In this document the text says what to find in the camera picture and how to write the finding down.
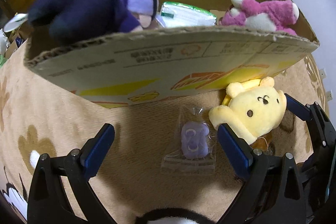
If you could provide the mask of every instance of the pink and white stuffed animal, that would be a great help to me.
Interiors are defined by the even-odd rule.
[[[299,9],[291,0],[231,0],[233,7],[220,19],[224,26],[239,25],[265,31],[285,31],[296,35],[288,28],[299,18]]]

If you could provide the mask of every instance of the yellow plush bear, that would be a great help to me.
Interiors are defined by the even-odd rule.
[[[271,77],[261,81],[231,83],[226,88],[226,94],[231,97],[228,105],[211,109],[209,119],[215,129],[227,123],[248,144],[276,128],[285,114],[286,96],[282,90],[275,90]]]

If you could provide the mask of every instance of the metal bolt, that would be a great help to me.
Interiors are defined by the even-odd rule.
[[[253,153],[255,153],[257,156],[260,156],[263,152],[259,148],[253,149]]]
[[[80,150],[78,148],[75,148],[75,149],[71,150],[70,155],[75,157],[79,154],[79,152],[80,152]]]
[[[48,157],[48,154],[44,153],[44,154],[41,155],[40,159],[45,160],[45,159],[47,159],[47,157]]]
[[[286,158],[291,160],[293,158],[293,155],[291,153],[287,152],[286,153]]]

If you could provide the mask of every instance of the purple soap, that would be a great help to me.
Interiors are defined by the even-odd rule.
[[[186,122],[181,131],[183,155],[189,160],[204,158],[208,154],[208,134],[209,128],[206,124]]]

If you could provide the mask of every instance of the electrical outlet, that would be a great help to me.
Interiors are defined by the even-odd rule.
[[[319,74],[320,74],[320,78],[321,78],[321,80],[323,80],[324,78],[327,77],[327,76],[326,76],[326,73],[325,73],[325,71],[324,71],[324,69],[320,69],[320,70],[319,70]]]
[[[333,95],[331,93],[331,90],[329,90],[325,93],[325,97],[326,97],[327,101],[330,101],[330,100],[333,99]]]

